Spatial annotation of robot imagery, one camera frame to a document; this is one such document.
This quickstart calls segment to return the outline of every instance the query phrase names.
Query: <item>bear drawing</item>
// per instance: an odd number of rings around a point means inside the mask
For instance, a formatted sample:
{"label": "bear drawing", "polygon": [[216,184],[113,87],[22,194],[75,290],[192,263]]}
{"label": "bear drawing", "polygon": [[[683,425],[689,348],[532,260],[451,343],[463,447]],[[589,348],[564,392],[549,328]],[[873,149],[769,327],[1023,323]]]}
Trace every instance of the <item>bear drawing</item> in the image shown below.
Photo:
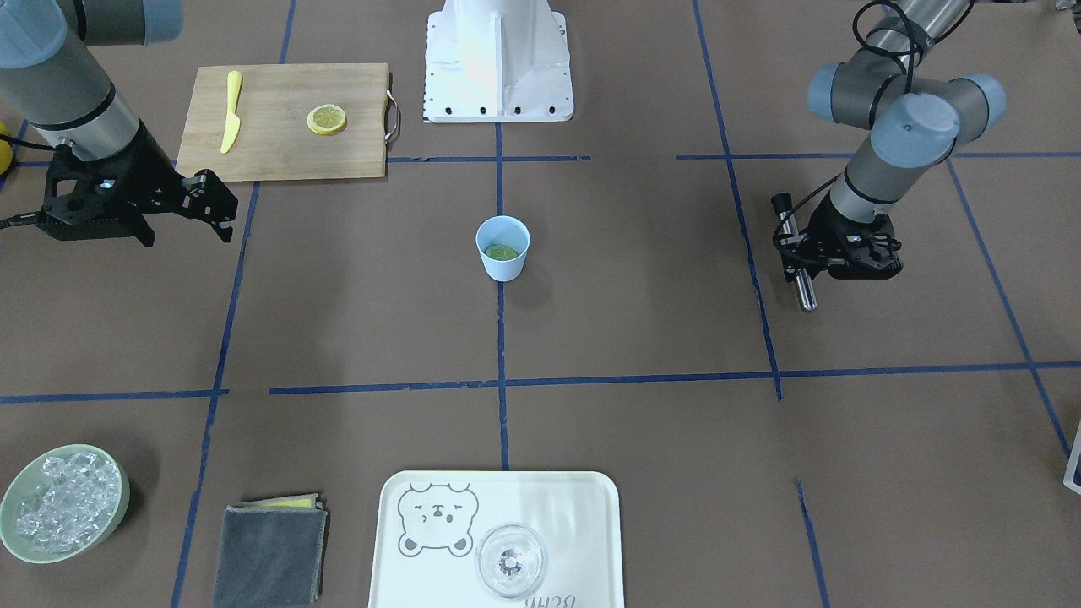
{"label": "bear drawing", "polygon": [[410,484],[398,501],[403,530],[398,550],[405,557],[415,557],[426,548],[445,548],[455,557],[468,555],[472,551],[469,528],[478,506],[469,486],[455,489],[450,484]]}

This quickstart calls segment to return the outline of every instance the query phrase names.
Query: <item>lemon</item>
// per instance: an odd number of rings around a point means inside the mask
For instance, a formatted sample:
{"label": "lemon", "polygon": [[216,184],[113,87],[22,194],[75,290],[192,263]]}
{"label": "lemon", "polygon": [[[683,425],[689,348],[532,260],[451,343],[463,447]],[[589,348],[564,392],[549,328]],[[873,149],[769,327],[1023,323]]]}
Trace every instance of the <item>lemon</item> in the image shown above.
{"label": "lemon", "polygon": [[308,129],[319,135],[337,133],[345,128],[345,110],[334,104],[323,104],[308,113]]}
{"label": "lemon", "polygon": [[[8,134],[8,125],[0,122],[0,134]],[[8,142],[0,142],[0,175],[3,175],[11,169],[11,161],[15,159],[15,153],[11,149],[11,144]]]}

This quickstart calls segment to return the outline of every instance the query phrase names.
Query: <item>bowl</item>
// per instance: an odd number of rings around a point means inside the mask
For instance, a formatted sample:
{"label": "bowl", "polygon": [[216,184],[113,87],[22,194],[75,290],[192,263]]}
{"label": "bowl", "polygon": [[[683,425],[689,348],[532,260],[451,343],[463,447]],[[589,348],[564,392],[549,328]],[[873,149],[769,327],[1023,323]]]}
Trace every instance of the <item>bowl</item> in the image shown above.
{"label": "bowl", "polygon": [[[45,477],[45,474],[41,471],[41,464],[46,458],[57,457],[66,459],[80,452],[89,452],[95,454],[99,459],[106,459],[116,464],[116,475],[119,478],[117,480],[120,484],[120,493],[105,510],[105,513],[108,513],[106,524],[102,526],[97,534],[91,537],[85,544],[66,553],[42,553],[36,551],[30,539],[22,537],[18,532],[16,532],[15,521],[19,517],[19,506],[25,499],[30,498],[36,493],[39,486],[48,486],[51,483],[51,480]],[[34,462],[26,465],[26,467],[23,468],[17,476],[15,476],[11,486],[8,487],[8,491],[4,492],[3,501],[0,502],[0,541],[3,542],[4,547],[6,547],[12,555],[30,564],[53,564],[70,559],[76,555],[85,553],[97,546],[102,543],[102,541],[107,539],[114,530],[117,529],[117,526],[120,525],[120,520],[124,517],[124,512],[128,511],[128,501],[130,498],[131,488],[128,485],[128,475],[124,474],[120,463],[118,463],[117,460],[109,455],[109,453],[105,450],[83,444],[72,444],[70,446],[63,446],[49,450],[35,459]]]}

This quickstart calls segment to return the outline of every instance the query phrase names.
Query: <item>white cup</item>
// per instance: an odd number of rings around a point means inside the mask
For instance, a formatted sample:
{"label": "white cup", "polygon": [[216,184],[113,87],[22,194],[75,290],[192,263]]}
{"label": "white cup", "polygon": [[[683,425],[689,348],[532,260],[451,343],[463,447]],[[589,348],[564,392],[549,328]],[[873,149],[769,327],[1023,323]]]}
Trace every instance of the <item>white cup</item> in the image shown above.
{"label": "white cup", "polygon": [[[506,261],[489,257],[484,251],[493,244],[509,247],[518,253],[518,257]],[[510,215],[491,217],[477,229],[477,252],[480,253],[488,276],[497,281],[510,281],[521,274],[529,249],[530,229]]]}

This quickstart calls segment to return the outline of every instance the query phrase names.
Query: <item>gray towel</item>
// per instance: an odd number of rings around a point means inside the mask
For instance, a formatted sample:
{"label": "gray towel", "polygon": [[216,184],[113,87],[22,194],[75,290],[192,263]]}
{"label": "gray towel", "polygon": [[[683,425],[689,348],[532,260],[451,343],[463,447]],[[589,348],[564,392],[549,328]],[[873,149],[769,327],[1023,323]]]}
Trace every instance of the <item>gray towel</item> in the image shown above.
{"label": "gray towel", "polygon": [[302,606],[319,597],[326,512],[229,506],[214,608]]}

